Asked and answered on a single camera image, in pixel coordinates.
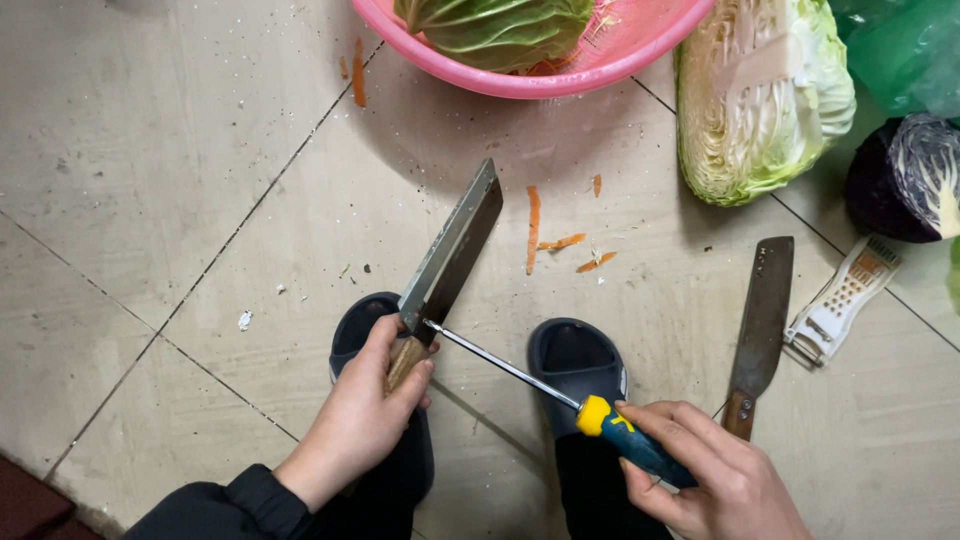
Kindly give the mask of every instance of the yellow and blue handle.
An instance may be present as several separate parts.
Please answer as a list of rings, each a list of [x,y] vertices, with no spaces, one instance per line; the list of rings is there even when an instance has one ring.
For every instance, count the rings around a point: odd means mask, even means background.
[[[612,442],[624,457],[644,471],[661,477],[667,483],[684,489],[697,487],[697,480],[686,467],[663,449],[653,437],[620,416],[607,400],[587,397],[577,413],[577,428],[591,437]]]

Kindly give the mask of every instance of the pink plastic colander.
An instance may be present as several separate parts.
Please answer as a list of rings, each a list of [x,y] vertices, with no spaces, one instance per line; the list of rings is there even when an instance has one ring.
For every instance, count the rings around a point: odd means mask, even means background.
[[[546,76],[501,75],[468,67],[407,34],[394,0],[352,0],[373,29],[407,60],[463,88],[515,99],[580,94],[610,85],[650,65],[707,14],[714,0],[596,0],[572,61]]]

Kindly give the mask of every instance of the foot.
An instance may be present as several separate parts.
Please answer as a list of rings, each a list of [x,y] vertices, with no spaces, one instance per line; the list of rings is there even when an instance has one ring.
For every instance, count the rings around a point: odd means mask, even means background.
[[[333,333],[333,345],[330,348],[331,381],[337,381],[347,362],[363,348],[377,319],[399,311],[399,300],[400,296],[395,292],[377,292],[360,299],[347,310]],[[372,484],[383,478],[404,486],[404,495],[409,494],[419,503],[430,491],[433,477],[430,425],[427,423],[426,410],[417,407],[410,417],[410,425],[394,450],[361,480],[358,495],[366,489],[377,490],[378,486]]]
[[[600,396],[608,402],[627,399],[627,371],[613,342],[601,331],[577,319],[550,319],[530,335],[527,349],[530,375],[574,400]],[[577,413],[540,393],[540,402],[554,439],[577,429]]]

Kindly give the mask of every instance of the rusty knife blade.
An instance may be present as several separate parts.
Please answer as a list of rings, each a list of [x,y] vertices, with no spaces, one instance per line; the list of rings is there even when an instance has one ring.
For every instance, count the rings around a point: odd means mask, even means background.
[[[766,238],[756,245],[733,361],[731,392],[740,390],[755,400],[777,372],[790,306],[793,251],[793,236]]]
[[[437,331],[423,320],[443,323],[502,208],[500,180],[493,160],[486,159],[400,298],[400,318],[420,342],[429,345],[433,341]]]

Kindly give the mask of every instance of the sleeve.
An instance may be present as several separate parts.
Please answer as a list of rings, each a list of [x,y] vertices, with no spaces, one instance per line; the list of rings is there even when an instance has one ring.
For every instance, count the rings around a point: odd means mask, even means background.
[[[124,538],[287,540],[302,536],[312,521],[306,505],[270,469],[252,465],[227,487],[212,482],[183,486],[160,501]]]

